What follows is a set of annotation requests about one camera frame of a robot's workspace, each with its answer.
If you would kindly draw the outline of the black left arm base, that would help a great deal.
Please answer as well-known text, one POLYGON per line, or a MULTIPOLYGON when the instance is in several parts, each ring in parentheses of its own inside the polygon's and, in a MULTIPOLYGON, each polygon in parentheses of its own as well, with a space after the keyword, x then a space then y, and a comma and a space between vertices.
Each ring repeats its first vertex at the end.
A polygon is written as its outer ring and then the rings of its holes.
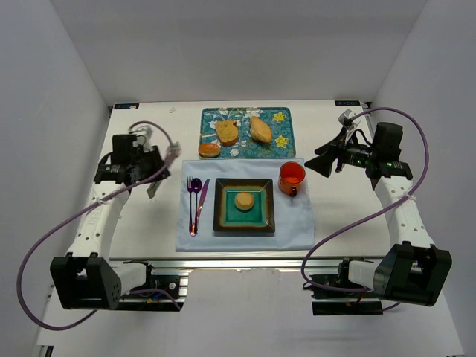
POLYGON ((117 310, 135 312, 177 312, 175 303, 183 307, 187 296, 190 271, 179 268, 154 266, 144 262, 146 281, 124 295, 117 310))

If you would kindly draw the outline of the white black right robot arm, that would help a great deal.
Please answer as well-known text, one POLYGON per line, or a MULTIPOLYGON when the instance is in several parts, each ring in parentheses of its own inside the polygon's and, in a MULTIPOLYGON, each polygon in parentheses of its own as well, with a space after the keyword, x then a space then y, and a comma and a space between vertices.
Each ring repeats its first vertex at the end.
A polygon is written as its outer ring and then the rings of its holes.
POLYGON ((315 150, 305 167, 322 176, 339 172, 345 164, 365 170, 385 215, 391 248, 380 262, 346 258, 338 275, 328 284, 315 283, 334 292, 372 292, 381 300, 433 306, 452 264, 448 251, 436 247, 422 222, 408 164, 400 161, 403 128, 378 123, 373 140, 358 142, 356 132, 343 127, 338 135, 315 150))

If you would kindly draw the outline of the small round bread roll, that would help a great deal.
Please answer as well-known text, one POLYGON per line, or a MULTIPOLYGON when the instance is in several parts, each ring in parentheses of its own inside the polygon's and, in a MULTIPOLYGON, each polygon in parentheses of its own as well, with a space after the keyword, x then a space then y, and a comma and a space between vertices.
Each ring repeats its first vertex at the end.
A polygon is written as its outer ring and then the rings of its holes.
POLYGON ((250 210, 254 206, 254 195, 249 192, 239 192, 235 195, 234 204, 239 210, 250 210))

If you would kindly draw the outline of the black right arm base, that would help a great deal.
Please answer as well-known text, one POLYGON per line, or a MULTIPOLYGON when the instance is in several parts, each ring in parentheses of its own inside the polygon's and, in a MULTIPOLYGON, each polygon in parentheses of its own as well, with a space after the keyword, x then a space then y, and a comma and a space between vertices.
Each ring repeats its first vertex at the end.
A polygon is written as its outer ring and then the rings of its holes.
POLYGON ((312 296, 314 316, 382 315, 383 307, 373 292, 337 292, 305 282, 303 289, 312 296))

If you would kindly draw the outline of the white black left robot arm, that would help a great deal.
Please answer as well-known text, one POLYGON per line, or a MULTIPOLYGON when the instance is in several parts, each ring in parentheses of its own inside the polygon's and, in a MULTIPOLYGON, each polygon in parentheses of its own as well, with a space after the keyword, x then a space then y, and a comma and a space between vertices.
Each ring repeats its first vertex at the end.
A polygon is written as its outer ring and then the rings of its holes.
POLYGON ((132 184, 151 179, 147 195, 155 196, 170 176, 159 149, 150 144, 149 126, 114 135, 112 151, 97 167, 92 204, 65 256, 55 257, 51 276, 65 309, 116 309, 120 299, 150 282, 149 264, 113 263, 110 248, 132 184))

